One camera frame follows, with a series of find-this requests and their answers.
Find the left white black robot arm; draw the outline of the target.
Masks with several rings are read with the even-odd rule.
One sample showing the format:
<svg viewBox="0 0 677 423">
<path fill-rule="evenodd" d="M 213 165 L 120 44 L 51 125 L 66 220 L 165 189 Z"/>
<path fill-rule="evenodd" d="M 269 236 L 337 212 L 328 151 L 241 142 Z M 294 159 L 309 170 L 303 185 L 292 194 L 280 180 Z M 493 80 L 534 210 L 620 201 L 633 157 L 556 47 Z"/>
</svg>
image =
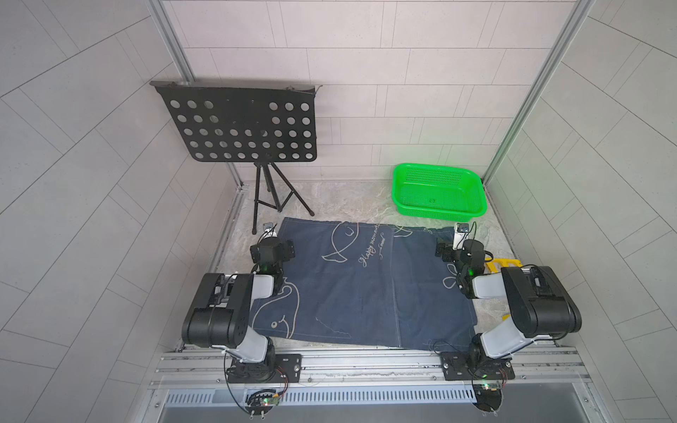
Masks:
<svg viewBox="0 0 677 423">
<path fill-rule="evenodd" d="M 254 263 L 248 273 L 206 273 L 183 321 L 186 345 L 218 348 L 244 365 L 267 364 L 274 359 L 273 343 L 250 325 L 258 300 L 280 293 L 284 264 L 295 257 L 294 244 L 269 236 L 250 246 Z"/>
</svg>

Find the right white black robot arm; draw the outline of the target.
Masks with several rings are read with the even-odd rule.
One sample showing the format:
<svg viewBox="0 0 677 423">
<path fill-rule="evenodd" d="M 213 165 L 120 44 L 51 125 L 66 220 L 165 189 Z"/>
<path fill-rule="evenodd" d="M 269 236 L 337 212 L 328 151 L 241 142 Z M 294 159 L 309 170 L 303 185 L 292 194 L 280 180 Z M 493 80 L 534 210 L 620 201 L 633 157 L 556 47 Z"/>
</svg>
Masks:
<svg viewBox="0 0 677 423">
<path fill-rule="evenodd" d="M 494 329 L 472 338 L 467 368 L 503 365 L 537 340 L 559 340 L 580 331 L 583 317 L 562 282 L 549 266 L 504 266 L 486 273 L 492 255 L 476 240 L 465 239 L 456 249 L 437 239 L 435 255 L 455 271 L 455 287 L 469 300 L 504 298 L 510 316 Z"/>
</svg>

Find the dark blue embroidered pillowcase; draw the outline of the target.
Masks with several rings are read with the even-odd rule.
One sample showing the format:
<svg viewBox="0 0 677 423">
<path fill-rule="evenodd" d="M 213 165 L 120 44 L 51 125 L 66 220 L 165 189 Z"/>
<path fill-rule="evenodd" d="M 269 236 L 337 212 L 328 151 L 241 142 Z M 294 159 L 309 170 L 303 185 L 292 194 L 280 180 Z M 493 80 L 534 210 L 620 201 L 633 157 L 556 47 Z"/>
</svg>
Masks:
<svg viewBox="0 0 677 423">
<path fill-rule="evenodd" d="M 255 301 L 250 325 L 271 338 L 465 351 L 472 301 L 435 254 L 453 227 L 400 227 L 286 218 L 279 232 L 295 257 L 280 293 Z"/>
</svg>

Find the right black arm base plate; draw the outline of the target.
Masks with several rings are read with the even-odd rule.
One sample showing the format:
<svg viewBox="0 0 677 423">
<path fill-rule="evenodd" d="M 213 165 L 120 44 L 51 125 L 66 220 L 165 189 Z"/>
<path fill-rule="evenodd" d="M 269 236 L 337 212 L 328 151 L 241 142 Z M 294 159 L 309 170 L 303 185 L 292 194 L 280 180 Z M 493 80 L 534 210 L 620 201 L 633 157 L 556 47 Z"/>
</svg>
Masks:
<svg viewBox="0 0 677 423">
<path fill-rule="evenodd" d="M 515 379 L 510 359 L 492 359 L 475 352 L 439 352 L 438 356 L 446 381 Z"/>
</svg>

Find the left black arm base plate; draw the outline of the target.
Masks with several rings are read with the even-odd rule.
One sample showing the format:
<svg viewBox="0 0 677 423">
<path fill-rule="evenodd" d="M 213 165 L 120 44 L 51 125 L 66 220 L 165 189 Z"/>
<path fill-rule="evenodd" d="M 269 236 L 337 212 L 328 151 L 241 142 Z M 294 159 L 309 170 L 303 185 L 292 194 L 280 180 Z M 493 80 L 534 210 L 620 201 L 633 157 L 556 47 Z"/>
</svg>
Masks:
<svg viewBox="0 0 677 423">
<path fill-rule="evenodd" d="M 300 380 L 302 364 L 301 354 L 280 354 L 259 363 L 235 361 L 226 367 L 226 377 L 231 384 L 295 384 Z"/>
</svg>

